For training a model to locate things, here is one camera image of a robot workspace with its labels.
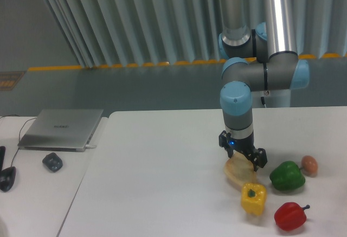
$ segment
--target bread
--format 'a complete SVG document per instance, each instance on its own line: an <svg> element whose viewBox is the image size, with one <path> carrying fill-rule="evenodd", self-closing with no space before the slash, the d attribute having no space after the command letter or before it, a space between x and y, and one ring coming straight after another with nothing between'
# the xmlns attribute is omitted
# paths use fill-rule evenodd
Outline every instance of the bread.
<svg viewBox="0 0 347 237"><path fill-rule="evenodd" d="M256 183L256 172L251 161L236 151L224 166L224 173L235 188L241 190L245 183Z"/></svg>

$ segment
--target brown egg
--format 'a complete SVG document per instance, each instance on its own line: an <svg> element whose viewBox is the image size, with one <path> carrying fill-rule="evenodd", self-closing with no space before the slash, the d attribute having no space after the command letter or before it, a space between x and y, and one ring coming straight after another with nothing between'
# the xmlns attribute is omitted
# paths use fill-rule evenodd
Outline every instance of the brown egg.
<svg viewBox="0 0 347 237"><path fill-rule="evenodd" d="M301 160L301 166L309 175L314 175L318 171L318 163L314 157L304 156Z"/></svg>

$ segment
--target white cable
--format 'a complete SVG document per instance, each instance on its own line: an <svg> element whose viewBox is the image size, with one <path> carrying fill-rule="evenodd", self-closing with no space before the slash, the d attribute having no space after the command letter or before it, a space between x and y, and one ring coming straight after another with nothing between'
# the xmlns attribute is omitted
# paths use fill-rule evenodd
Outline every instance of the white cable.
<svg viewBox="0 0 347 237"><path fill-rule="evenodd" d="M97 146L90 146L90 145L86 145L86 149L95 149Z"/></svg>

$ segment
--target laptop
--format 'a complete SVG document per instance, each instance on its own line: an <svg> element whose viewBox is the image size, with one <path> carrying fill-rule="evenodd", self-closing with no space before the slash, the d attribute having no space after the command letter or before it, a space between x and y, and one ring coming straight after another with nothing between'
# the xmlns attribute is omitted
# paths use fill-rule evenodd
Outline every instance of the laptop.
<svg viewBox="0 0 347 237"><path fill-rule="evenodd" d="M85 151L103 110L42 110L20 140L19 149Z"/></svg>

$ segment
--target red bell pepper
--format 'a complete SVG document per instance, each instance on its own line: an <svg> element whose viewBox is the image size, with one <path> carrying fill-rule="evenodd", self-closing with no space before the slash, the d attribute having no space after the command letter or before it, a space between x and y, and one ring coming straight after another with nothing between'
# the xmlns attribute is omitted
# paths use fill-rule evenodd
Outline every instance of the red bell pepper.
<svg viewBox="0 0 347 237"><path fill-rule="evenodd" d="M283 204L275 213L275 222L279 228L289 232L299 228L306 222L305 209L309 209L309 205L300 207L297 203L289 202Z"/></svg>

